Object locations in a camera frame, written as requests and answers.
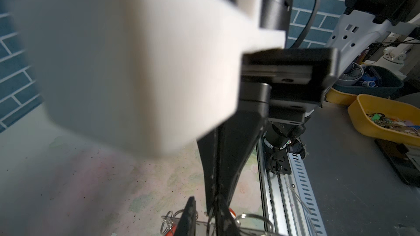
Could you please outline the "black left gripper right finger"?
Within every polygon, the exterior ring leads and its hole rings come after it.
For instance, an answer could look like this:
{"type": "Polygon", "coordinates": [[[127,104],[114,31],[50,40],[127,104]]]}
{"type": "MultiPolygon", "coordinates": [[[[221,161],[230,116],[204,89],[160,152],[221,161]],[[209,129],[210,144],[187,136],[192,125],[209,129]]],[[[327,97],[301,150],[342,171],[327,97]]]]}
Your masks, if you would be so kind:
{"type": "Polygon", "coordinates": [[[223,196],[218,196],[216,201],[216,234],[218,236],[240,236],[240,230],[235,219],[229,212],[229,207],[223,196]]]}

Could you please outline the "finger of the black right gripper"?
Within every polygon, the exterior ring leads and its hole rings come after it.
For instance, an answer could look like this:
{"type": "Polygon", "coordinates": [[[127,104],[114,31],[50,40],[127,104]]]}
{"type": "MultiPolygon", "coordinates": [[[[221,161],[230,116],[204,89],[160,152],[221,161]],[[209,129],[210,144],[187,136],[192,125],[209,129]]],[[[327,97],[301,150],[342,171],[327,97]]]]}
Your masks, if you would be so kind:
{"type": "Polygon", "coordinates": [[[207,214],[210,214],[214,206],[217,190],[217,174],[215,167],[218,150],[217,129],[212,130],[210,133],[199,139],[197,144],[204,174],[206,212],[207,214]]]}

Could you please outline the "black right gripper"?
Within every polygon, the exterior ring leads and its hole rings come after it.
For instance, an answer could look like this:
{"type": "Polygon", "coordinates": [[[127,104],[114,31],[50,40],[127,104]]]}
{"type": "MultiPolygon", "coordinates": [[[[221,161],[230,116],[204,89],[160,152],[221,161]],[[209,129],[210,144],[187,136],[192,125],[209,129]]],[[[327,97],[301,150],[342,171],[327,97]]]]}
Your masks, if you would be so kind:
{"type": "Polygon", "coordinates": [[[242,81],[270,85],[270,100],[240,101],[236,113],[220,126],[217,199],[230,205],[268,118],[299,125],[322,105],[326,91],[340,75],[339,61],[335,48],[271,49],[243,56],[242,81]]]}

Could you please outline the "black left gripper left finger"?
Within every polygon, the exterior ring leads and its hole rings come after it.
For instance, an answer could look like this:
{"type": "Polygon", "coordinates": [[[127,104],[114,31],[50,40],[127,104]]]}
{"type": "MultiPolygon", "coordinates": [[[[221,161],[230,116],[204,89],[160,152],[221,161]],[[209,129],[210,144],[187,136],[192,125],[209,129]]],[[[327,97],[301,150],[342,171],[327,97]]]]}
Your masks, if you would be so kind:
{"type": "Polygon", "coordinates": [[[195,236],[196,220],[196,200],[194,196],[191,196],[183,209],[183,214],[173,235],[195,236]]]}

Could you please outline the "key with red tag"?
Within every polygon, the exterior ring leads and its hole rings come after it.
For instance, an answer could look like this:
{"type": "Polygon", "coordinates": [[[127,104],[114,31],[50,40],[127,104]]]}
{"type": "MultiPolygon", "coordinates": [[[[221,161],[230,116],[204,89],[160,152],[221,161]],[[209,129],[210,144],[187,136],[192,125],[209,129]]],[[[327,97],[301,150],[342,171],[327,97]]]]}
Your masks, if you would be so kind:
{"type": "Polygon", "coordinates": [[[231,208],[229,208],[229,212],[230,212],[230,214],[231,214],[231,216],[234,218],[234,219],[236,219],[236,213],[231,209],[231,208]]]}

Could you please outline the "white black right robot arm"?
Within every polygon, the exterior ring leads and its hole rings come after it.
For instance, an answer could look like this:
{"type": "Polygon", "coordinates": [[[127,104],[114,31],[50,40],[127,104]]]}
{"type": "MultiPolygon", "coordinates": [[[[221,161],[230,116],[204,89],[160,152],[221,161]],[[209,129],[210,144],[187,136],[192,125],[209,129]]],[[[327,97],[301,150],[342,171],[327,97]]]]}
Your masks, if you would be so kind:
{"type": "MultiPolygon", "coordinates": [[[[288,29],[293,0],[260,3],[261,28],[288,29]]],[[[313,0],[308,22],[291,46],[243,56],[237,112],[198,140],[209,213],[226,214],[240,173],[267,122],[304,123],[305,112],[321,104],[322,95],[350,63],[392,27],[414,17],[420,0],[344,0],[344,11],[325,37],[325,46],[303,49],[321,6],[321,0],[313,0]]]]}

